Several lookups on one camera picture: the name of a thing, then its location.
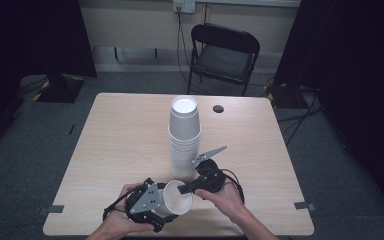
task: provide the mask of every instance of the chair backrest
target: chair backrest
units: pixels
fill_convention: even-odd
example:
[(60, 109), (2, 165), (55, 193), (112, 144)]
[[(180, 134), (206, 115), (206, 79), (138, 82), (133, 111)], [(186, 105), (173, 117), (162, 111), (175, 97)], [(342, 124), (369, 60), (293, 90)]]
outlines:
[(195, 41), (198, 41), (238, 52), (257, 55), (260, 52), (260, 43), (250, 33), (211, 23), (196, 25), (191, 36), (195, 49)]

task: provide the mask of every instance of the black chair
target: black chair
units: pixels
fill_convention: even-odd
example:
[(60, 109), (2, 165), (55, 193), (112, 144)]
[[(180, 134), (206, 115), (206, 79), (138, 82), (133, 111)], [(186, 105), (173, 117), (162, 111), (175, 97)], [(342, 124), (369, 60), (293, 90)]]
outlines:
[[(192, 60), (187, 94), (190, 93), (192, 73), (201, 77), (244, 85), (245, 96), (249, 79), (260, 52), (258, 40), (251, 34), (215, 24), (199, 24), (192, 29)], [(197, 43), (204, 48), (198, 54)]]

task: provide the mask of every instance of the electrical outlet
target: electrical outlet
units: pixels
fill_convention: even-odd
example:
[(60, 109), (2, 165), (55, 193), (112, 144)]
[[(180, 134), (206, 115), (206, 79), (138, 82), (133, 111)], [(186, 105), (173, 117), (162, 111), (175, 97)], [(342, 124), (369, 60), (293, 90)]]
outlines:
[(195, 13), (195, 1), (173, 0), (173, 12)]
[(185, 13), (195, 13), (195, 1), (185, 1)]
[(173, 0), (173, 12), (182, 12), (185, 8), (185, 1)]

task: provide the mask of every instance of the stack of white cups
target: stack of white cups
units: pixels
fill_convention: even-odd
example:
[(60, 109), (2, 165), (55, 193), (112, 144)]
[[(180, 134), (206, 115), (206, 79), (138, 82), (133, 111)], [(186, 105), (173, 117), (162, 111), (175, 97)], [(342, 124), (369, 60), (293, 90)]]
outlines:
[(192, 160), (199, 153), (201, 125), (198, 105), (191, 96), (178, 96), (171, 104), (168, 127), (171, 173), (174, 179), (189, 182), (195, 177)]

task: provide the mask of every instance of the wooden table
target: wooden table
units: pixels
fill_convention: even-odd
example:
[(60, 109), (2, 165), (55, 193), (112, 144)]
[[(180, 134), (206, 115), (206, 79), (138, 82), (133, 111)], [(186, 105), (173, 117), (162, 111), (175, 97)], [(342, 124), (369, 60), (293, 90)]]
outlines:
[[(53, 205), (46, 235), (89, 235), (124, 184), (172, 180), (167, 127), (174, 95), (101, 93), (96, 97)], [(246, 206), (276, 235), (311, 235), (314, 227), (271, 105), (264, 98), (193, 96), (198, 102), (200, 152), (223, 145), (213, 159), (232, 170)], [(222, 105), (223, 113), (215, 113)], [(140, 236), (240, 236), (214, 205), (194, 196), (192, 209), (159, 233)]]

